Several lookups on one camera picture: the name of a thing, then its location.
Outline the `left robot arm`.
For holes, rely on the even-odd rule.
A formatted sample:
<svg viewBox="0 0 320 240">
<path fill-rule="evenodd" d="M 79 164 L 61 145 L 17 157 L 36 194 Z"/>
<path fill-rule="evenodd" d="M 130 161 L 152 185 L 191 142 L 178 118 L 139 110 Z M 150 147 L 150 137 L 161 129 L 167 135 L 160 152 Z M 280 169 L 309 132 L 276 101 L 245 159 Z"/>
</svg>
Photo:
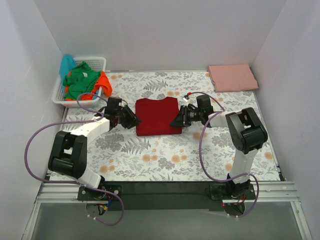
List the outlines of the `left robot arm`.
<svg viewBox="0 0 320 240">
<path fill-rule="evenodd" d="M 109 97 L 106 106 L 94 111 L 94 117 L 72 131 L 59 131 L 51 149 L 48 169 L 67 176 L 80 185 L 89 187 L 89 194 L 95 200 L 106 196 L 102 177 L 87 166 L 87 147 L 117 125 L 131 129 L 141 120 L 119 97 Z"/>
</svg>

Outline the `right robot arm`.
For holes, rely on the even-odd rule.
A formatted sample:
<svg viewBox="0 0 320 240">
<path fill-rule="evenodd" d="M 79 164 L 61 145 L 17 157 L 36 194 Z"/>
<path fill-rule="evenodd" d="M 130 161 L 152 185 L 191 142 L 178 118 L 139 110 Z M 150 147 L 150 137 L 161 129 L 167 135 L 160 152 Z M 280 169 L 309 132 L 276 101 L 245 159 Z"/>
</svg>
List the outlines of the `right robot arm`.
<svg viewBox="0 0 320 240">
<path fill-rule="evenodd" d="M 199 92 L 197 105 L 182 105 L 175 119 L 170 123 L 173 128 L 187 128 L 193 122 L 201 122 L 206 128 L 227 128 L 235 147 L 234 161 L 231 171 L 224 180 L 209 176 L 218 184 L 220 195 L 237 199 L 250 189 L 251 173 L 254 158 L 264 143 L 268 134 L 255 110 L 251 107 L 240 111 L 227 112 L 222 107 L 214 111 L 211 105 L 213 97 Z"/>
</svg>

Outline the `dark red t shirt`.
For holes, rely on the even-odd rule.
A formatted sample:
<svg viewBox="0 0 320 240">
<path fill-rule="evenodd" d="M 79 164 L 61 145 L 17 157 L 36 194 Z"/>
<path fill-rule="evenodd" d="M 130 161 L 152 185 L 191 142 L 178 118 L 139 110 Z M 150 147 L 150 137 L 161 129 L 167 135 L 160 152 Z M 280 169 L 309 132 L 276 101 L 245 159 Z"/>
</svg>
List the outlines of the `dark red t shirt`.
<svg viewBox="0 0 320 240">
<path fill-rule="evenodd" d="M 135 114 L 141 120 L 136 127 L 139 137 L 179 135 L 182 128 L 171 123 L 179 113 L 178 99 L 166 97 L 160 100 L 141 98 L 135 103 Z"/>
</svg>

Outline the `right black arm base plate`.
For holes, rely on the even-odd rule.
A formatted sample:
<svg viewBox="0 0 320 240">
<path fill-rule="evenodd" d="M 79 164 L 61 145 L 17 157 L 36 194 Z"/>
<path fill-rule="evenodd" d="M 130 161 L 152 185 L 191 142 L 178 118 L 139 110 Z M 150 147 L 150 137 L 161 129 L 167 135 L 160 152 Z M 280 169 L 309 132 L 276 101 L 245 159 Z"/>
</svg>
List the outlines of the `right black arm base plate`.
<svg viewBox="0 0 320 240">
<path fill-rule="evenodd" d="M 254 186 L 249 183 L 242 186 L 231 183 L 212 183 L 205 189 L 205 193 L 211 200 L 237 200 L 245 197 L 245 200 L 254 200 L 256 193 Z"/>
</svg>

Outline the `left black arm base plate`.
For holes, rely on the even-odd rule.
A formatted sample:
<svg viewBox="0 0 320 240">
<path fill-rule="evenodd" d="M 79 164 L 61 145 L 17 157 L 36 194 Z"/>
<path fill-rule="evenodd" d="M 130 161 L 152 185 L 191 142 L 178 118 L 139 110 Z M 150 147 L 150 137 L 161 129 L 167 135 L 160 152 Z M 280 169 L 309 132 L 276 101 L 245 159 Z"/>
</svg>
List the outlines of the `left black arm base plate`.
<svg viewBox="0 0 320 240">
<path fill-rule="evenodd" d="M 117 194 L 119 197 L 122 194 L 122 186 L 114 184 L 105 184 L 101 188 L 103 192 L 88 189 L 87 187 L 81 186 L 78 190 L 77 200 L 78 201 L 107 201 L 109 198 L 113 198 L 110 194 L 105 191 Z"/>
</svg>

